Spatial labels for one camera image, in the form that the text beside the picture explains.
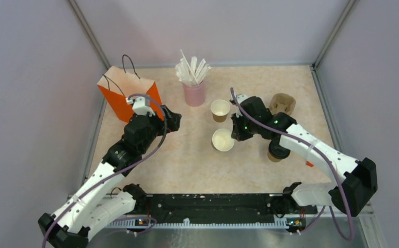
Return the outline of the black plastic cup lid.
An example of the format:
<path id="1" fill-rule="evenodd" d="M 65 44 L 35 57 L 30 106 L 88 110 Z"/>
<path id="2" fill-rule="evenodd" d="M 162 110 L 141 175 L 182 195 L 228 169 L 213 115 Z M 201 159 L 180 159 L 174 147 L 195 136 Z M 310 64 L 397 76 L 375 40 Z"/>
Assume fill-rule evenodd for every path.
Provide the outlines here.
<path id="1" fill-rule="evenodd" d="M 268 146 L 268 152 L 277 159 L 286 159 L 291 151 L 279 145 L 277 141 L 271 141 Z"/>

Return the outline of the orange paper bag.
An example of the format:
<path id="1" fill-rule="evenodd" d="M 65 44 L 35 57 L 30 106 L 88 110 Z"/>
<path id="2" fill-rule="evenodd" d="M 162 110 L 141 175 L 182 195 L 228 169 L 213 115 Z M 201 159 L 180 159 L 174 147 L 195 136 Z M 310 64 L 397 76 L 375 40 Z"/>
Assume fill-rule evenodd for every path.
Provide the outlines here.
<path id="1" fill-rule="evenodd" d="M 134 114 L 132 106 L 127 104 L 128 97 L 133 98 L 133 94 L 148 95 L 155 100 L 156 103 L 151 103 L 150 108 L 159 117 L 163 116 L 157 108 L 162 101 L 155 80 L 139 77 L 136 72 L 131 73 L 124 68 L 112 66 L 103 73 L 97 86 L 121 121 L 128 122 Z"/>

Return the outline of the brown paper coffee cup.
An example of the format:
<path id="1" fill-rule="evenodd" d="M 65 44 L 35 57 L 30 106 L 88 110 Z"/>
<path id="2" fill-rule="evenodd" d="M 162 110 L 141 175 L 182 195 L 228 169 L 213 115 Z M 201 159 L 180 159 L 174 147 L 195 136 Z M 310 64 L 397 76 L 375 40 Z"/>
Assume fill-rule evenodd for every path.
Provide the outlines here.
<path id="1" fill-rule="evenodd" d="M 278 163 L 281 161 L 281 159 L 277 159 L 275 158 L 272 154 L 270 154 L 269 152 L 267 153 L 267 157 L 270 161 L 274 162 L 274 163 Z"/>

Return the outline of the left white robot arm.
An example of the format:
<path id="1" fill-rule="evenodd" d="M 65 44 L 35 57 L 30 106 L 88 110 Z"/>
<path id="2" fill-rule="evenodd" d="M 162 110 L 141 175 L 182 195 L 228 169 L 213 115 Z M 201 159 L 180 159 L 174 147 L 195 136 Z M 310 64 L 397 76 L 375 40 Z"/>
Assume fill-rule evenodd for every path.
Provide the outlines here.
<path id="1" fill-rule="evenodd" d="M 134 114 L 124 126 L 121 139 L 112 145 L 82 187 L 54 213 L 43 214 L 38 224 L 44 235 L 42 246 L 86 247 L 92 238 L 119 216 L 141 213 L 146 207 L 144 191 L 138 186 L 101 204 L 108 191 L 130 171 L 149 158 L 148 148 L 156 137 L 165 138 L 180 127 L 181 114 L 161 105 L 163 118 L 156 114 Z"/>

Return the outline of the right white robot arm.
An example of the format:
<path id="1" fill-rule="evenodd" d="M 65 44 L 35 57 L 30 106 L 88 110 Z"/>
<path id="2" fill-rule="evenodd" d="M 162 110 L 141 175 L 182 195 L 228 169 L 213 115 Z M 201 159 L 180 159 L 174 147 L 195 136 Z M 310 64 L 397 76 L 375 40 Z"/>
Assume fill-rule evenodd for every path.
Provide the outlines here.
<path id="1" fill-rule="evenodd" d="M 231 98 L 237 106 L 232 114 L 231 137 L 245 141 L 258 134 L 269 140 L 269 154 L 283 160 L 291 152 L 300 155 L 330 179 L 330 183 L 294 183 L 283 206 L 290 213 L 303 206 L 334 206 L 356 217 L 378 190 L 376 164 L 369 158 L 358 160 L 335 150 L 310 134 L 290 115 L 272 114 L 263 101 L 243 94 Z"/>

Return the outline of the stack of brown paper cups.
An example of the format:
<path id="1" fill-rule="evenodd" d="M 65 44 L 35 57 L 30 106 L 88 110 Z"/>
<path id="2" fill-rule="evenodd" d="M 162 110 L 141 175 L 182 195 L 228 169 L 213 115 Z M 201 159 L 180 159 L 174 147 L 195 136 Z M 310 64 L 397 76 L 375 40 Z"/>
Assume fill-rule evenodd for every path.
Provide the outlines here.
<path id="1" fill-rule="evenodd" d="M 216 122 L 224 122 L 230 112 L 230 104 L 226 100 L 218 99 L 212 102 L 211 112 Z"/>

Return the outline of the pink cylindrical straw holder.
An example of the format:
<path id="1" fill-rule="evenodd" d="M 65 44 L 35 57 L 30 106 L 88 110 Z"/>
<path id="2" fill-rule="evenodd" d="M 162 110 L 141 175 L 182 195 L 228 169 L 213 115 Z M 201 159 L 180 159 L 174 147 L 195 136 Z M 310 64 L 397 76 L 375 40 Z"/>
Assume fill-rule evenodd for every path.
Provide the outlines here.
<path id="1" fill-rule="evenodd" d="M 188 106 L 198 107 L 201 106 L 206 99 L 205 82 L 202 81 L 196 86 L 183 85 L 184 99 Z"/>

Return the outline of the bundle of white wrapped straws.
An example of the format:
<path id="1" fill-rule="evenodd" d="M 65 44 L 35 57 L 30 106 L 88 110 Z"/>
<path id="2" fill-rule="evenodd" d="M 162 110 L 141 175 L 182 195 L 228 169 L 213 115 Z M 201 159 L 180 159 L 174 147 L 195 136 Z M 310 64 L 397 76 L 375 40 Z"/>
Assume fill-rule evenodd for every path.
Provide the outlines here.
<path id="1" fill-rule="evenodd" d="M 192 56 L 190 61 L 186 58 L 182 50 L 180 50 L 181 58 L 175 66 L 175 74 L 178 80 L 188 87 L 199 86 L 211 70 L 211 65 L 203 58 L 198 61 L 196 56 Z"/>

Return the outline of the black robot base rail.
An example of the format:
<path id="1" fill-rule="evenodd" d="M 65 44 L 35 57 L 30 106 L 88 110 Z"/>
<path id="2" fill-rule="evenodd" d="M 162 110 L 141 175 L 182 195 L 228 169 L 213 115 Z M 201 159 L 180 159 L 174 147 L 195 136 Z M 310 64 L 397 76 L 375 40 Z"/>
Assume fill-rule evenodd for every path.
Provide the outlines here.
<path id="1" fill-rule="evenodd" d="M 127 217 L 153 217 L 159 224 L 273 223 L 290 215 L 317 214 L 315 206 L 298 206 L 282 194 L 148 194 Z"/>

